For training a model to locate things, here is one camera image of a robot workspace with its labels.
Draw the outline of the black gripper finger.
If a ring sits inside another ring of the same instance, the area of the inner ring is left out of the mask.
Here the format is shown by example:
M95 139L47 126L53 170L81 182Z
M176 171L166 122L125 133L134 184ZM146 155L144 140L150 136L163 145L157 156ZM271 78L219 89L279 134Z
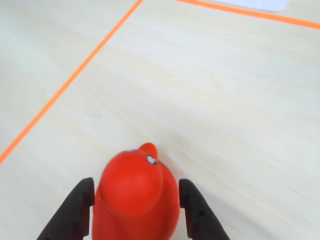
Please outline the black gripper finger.
M90 232L90 208L95 205L92 177L82 179L44 227L39 240L82 240Z
M229 240L204 196L189 179L178 182L179 205L185 212L186 231L192 240Z

